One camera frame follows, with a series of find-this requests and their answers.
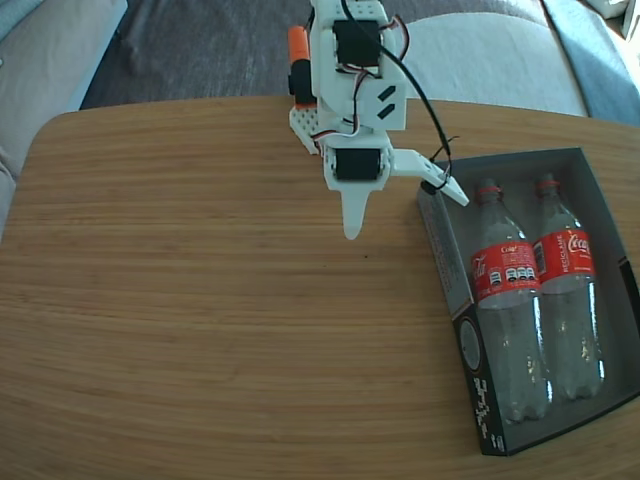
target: blue fabric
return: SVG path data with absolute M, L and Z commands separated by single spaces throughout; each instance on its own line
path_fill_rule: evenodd
M 577 0 L 544 3 L 573 66 L 589 114 L 640 127 L 640 93 L 603 19 Z
M 0 42 L 43 0 L 0 0 Z

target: wooden table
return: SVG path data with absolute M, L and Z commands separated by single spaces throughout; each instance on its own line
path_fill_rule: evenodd
M 0 477 L 597 479 L 640 475 L 640 402 L 480 455 L 415 203 L 344 238 L 290 100 L 92 110 L 47 125 L 0 249 Z M 441 103 L 458 156 L 583 146 L 636 269 L 640 131 Z M 413 104 L 397 147 L 437 138 Z

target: plastic bottle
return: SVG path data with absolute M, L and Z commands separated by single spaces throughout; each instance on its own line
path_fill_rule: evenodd
M 544 362 L 540 283 L 531 244 L 491 179 L 481 182 L 480 242 L 471 265 L 478 319 L 503 420 L 547 413 L 553 399 Z
M 559 186 L 552 175 L 545 175 L 536 184 L 541 226 L 534 251 L 542 284 L 542 326 L 552 381 L 560 398 L 575 400 L 596 395 L 605 371 L 589 238 L 563 204 Z

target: wire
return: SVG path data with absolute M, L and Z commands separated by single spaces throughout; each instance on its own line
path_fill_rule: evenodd
M 404 39 L 404 47 L 402 48 L 402 53 L 400 53 L 398 58 L 400 60 L 404 60 L 405 57 L 407 56 L 407 53 L 409 53 L 409 46 L 411 44 L 411 35 L 409 34 L 409 28 L 407 27 L 407 24 L 404 23 L 404 20 L 402 20 L 400 15 L 394 15 L 392 22 L 380 27 L 380 31 L 393 30 L 398 27 L 400 27 L 400 29 L 402 30 L 402 37 Z
M 363 67 L 358 67 L 357 65 L 352 65 L 350 63 L 340 63 L 338 64 L 338 68 L 336 69 L 339 73 L 349 73 L 349 74 L 357 74 L 361 72 L 367 72 L 369 75 L 377 77 L 372 71 L 367 70 Z
M 353 121 L 350 122 L 348 120 L 345 120 L 345 123 L 353 124 L 353 132 L 343 133 L 343 132 L 339 132 L 338 130 L 325 130 L 323 132 L 319 132 L 311 136 L 311 139 L 316 144 L 318 143 L 319 140 L 329 137 L 331 135 L 339 135 L 345 138 L 353 138 L 358 136 L 358 134 L 360 133 L 360 118 L 358 116 L 358 93 L 360 92 L 360 88 L 362 87 L 364 80 L 368 76 L 373 76 L 373 74 L 364 68 L 358 67 L 357 70 L 358 70 L 358 76 L 356 77 L 356 81 L 353 87 Z
M 447 183 L 449 181 L 449 178 L 451 178 L 451 176 L 452 176 L 453 161 L 451 159 L 451 146 L 449 145 L 449 141 L 447 139 L 447 135 L 446 135 L 446 133 L 444 131 L 444 128 L 442 127 L 442 124 L 440 123 L 440 120 L 438 119 L 438 115 L 437 115 L 436 111 L 434 110 L 433 106 L 431 105 L 431 102 L 427 98 L 427 95 L 424 93 L 424 90 L 420 86 L 420 83 L 416 80 L 416 78 L 413 76 L 413 74 L 407 68 L 407 66 L 402 62 L 402 60 L 400 60 L 398 57 L 396 57 L 391 51 L 389 51 L 389 49 L 387 49 L 384 45 L 381 45 L 379 43 L 379 41 L 377 41 L 375 38 L 371 37 L 367 33 L 367 31 L 362 27 L 362 25 L 360 25 L 360 22 L 358 22 L 354 18 L 353 14 L 349 10 L 349 6 L 347 5 L 347 0 L 340 0 L 340 1 L 341 1 L 341 4 L 342 4 L 342 10 L 343 10 L 344 14 L 346 15 L 347 19 L 351 23 L 356 25 L 360 29 L 361 33 L 364 35 L 365 38 L 367 38 L 371 43 L 375 44 L 376 47 L 379 47 L 380 51 L 387 58 L 389 58 L 389 60 L 391 60 L 400 70 L 402 70 L 402 73 L 405 74 L 405 76 L 407 77 L 407 80 L 409 80 L 409 82 L 411 83 L 413 88 L 416 89 L 416 92 L 418 93 L 418 96 L 420 97 L 420 100 L 422 100 L 422 103 L 424 103 L 424 106 L 427 108 L 427 111 L 429 112 L 429 115 L 431 116 L 431 120 L 433 121 L 433 124 L 435 125 L 436 130 L 438 131 L 438 137 L 440 138 L 440 143 L 442 144 L 442 149 L 446 152 L 447 157 L 449 158 L 449 169 L 447 170 L 448 173 L 446 175 L 446 179 L 444 181 L 444 184 L 441 185 L 440 187 L 436 188 L 436 190 L 442 190 L 447 185 Z
M 458 139 L 458 138 L 460 138 L 460 136 L 459 136 L 459 135 L 454 135 L 453 137 L 451 137 L 451 138 L 449 138 L 449 139 L 448 139 L 448 142 L 449 142 L 449 143 L 452 143 L 454 140 L 456 140 L 456 139 Z M 434 163 L 435 163 L 436 158 L 438 158 L 438 155 L 440 155 L 440 154 L 442 153 L 442 150 L 443 150 L 443 148 L 442 148 L 442 147 L 440 147 L 440 148 L 436 151 L 436 153 L 434 153 L 433 155 L 431 155 L 430 160 L 431 160 L 432 162 L 434 162 Z M 436 188 L 436 191 L 437 191 L 437 190 L 442 190 L 442 189 L 447 185 L 447 182 L 449 181 L 449 178 L 451 178 L 451 170 L 452 170 L 452 169 L 453 169 L 453 161 L 451 160 L 451 157 L 449 157 L 449 166 L 447 167 L 447 171 L 445 172 L 445 178 L 446 178 L 447 180 L 446 180 L 446 182 L 445 182 L 443 185 L 441 185 L 440 187 Z
M 316 9 L 312 8 L 311 9 L 311 13 L 309 14 L 309 19 L 307 20 L 307 23 L 304 26 L 304 29 L 309 32 L 311 31 L 311 27 L 313 27 L 313 22 L 316 19 Z

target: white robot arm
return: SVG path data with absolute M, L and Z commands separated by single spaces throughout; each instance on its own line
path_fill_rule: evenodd
M 342 196 L 344 233 L 352 240 L 362 229 L 369 195 L 383 190 L 390 176 L 419 177 L 463 206 L 469 199 L 449 172 L 416 151 L 393 148 L 387 131 L 406 128 L 408 83 L 369 40 L 379 38 L 380 45 L 398 51 L 394 23 L 378 0 L 347 3 L 359 25 L 347 18 L 342 0 L 311 0 L 310 35 L 302 27 L 289 32 L 296 95 L 289 119 L 309 153 L 322 155 L 327 185 Z

